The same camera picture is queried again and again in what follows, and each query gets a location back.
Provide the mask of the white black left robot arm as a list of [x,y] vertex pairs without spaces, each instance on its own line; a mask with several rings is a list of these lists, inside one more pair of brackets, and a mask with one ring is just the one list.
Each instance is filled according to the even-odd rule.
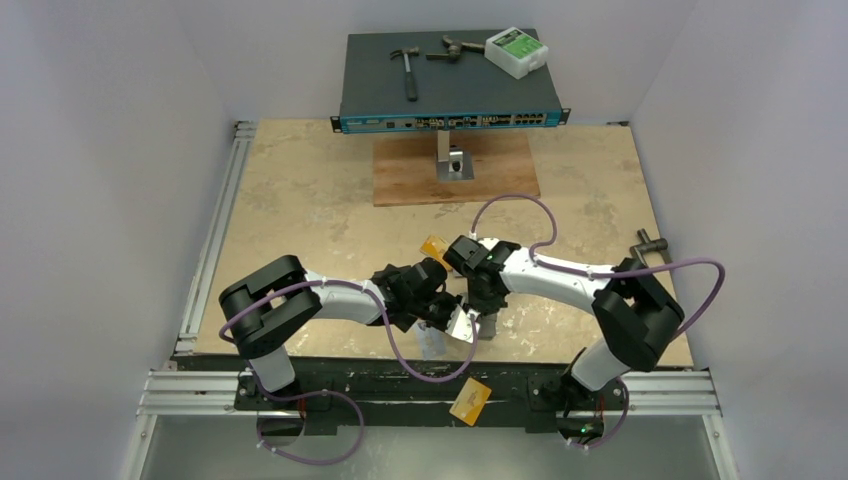
[[308,321],[348,320],[406,332],[417,322],[471,340],[472,318],[459,295],[447,292],[447,271],[433,258],[386,265],[364,281],[326,277],[284,255],[225,288],[218,302],[226,319],[219,331],[260,382],[272,408],[297,399],[298,382],[286,342]]

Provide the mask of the grey card holder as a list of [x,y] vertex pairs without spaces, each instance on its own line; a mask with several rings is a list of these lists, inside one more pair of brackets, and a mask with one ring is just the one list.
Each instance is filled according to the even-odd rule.
[[477,335],[481,341],[491,341],[497,335],[498,314],[481,314],[477,318]]

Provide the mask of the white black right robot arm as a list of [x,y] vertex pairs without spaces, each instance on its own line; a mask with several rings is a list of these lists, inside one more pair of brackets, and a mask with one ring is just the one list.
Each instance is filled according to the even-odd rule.
[[481,315],[496,314],[506,307],[508,295],[523,294],[594,316],[601,339],[574,359],[561,381],[564,399],[576,407],[588,405],[624,373],[652,371],[685,317],[635,258],[617,265],[578,264],[534,256],[514,242],[460,236],[443,259],[465,278],[468,304]]

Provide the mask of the single orange credit card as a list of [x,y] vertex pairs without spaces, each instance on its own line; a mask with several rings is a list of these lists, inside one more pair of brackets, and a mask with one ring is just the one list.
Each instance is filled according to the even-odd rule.
[[452,403],[449,413],[467,426],[474,426],[490,398],[492,389],[468,378]]

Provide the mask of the single silver credit card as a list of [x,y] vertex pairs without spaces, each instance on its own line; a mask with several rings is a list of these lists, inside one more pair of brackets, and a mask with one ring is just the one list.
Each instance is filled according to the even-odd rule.
[[426,323],[418,322],[413,327],[423,360],[434,360],[447,353],[442,332],[428,326]]

